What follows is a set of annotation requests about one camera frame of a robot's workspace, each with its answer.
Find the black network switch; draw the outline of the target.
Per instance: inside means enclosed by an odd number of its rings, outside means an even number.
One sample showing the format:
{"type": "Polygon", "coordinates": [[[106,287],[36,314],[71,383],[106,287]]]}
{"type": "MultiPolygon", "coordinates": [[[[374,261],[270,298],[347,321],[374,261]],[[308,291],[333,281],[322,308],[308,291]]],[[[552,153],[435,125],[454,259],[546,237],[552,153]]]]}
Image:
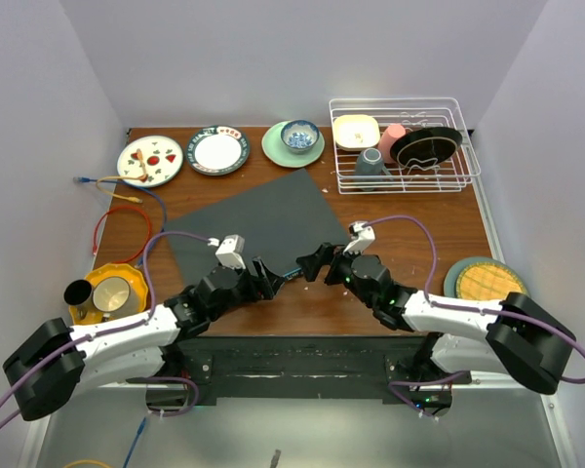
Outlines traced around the black network switch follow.
{"type": "Polygon", "coordinates": [[[323,243],[346,244],[343,227],[325,194],[305,170],[298,170],[210,204],[166,223],[167,231],[190,232],[203,238],[239,235],[250,271],[259,257],[279,276],[298,269],[296,259],[323,243]]]}

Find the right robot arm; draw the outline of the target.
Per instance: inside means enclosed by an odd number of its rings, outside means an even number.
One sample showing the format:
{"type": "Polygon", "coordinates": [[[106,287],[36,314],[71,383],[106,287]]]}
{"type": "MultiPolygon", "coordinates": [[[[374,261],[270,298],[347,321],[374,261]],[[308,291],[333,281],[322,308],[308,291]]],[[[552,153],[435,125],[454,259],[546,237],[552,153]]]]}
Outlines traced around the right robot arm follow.
{"type": "Polygon", "coordinates": [[[393,280],[378,256],[331,244],[297,263],[309,282],[327,267],[326,284],[345,287],[384,327],[436,333],[432,349],[414,360],[415,372],[425,382],[460,371],[497,372],[533,392],[552,395],[563,379],[575,336],[523,293],[487,301],[427,294],[393,280]]]}

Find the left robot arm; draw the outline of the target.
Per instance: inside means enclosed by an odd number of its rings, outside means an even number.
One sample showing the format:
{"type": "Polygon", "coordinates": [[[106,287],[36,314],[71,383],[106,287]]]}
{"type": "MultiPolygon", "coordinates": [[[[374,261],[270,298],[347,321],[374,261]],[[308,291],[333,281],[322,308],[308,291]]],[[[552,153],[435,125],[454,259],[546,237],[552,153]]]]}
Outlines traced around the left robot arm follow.
{"type": "Polygon", "coordinates": [[[215,267],[198,284],[152,309],[124,319],[90,326],[68,326],[62,318],[43,323],[4,362],[23,420],[41,419],[63,407],[85,379],[101,377],[111,361],[152,349],[148,370],[161,382],[176,380],[182,359],[162,349],[205,332],[234,308],[271,300],[286,279],[258,257],[256,270],[215,267]]]}

